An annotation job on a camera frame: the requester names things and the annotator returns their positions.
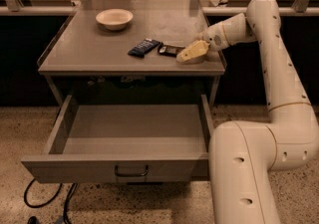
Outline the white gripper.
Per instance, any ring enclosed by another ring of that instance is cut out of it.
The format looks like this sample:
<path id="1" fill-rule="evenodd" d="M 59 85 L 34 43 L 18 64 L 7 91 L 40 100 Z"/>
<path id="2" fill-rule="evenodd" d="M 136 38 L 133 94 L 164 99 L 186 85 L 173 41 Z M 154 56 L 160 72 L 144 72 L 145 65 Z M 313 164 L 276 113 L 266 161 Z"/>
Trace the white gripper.
<path id="1" fill-rule="evenodd" d="M 205 55 L 208 50 L 220 51 L 239 43 L 255 41 L 245 15 L 240 13 L 203 30 L 198 40 L 177 54 L 176 60 L 184 63 Z"/>

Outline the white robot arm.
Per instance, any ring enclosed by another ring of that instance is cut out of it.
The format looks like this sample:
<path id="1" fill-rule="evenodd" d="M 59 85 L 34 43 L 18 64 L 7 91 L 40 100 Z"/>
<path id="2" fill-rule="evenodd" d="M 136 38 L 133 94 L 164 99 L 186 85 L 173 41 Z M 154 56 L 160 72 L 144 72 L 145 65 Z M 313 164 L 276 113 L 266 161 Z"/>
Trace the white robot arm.
<path id="1" fill-rule="evenodd" d="M 215 224 L 280 224 L 268 173 L 298 168 L 319 148 L 317 118 L 280 35 L 276 0 L 251 0 L 244 13 L 214 24 L 181 51 L 188 63 L 238 43 L 259 46 L 269 122 L 233 120 L 209 143 Z"/>

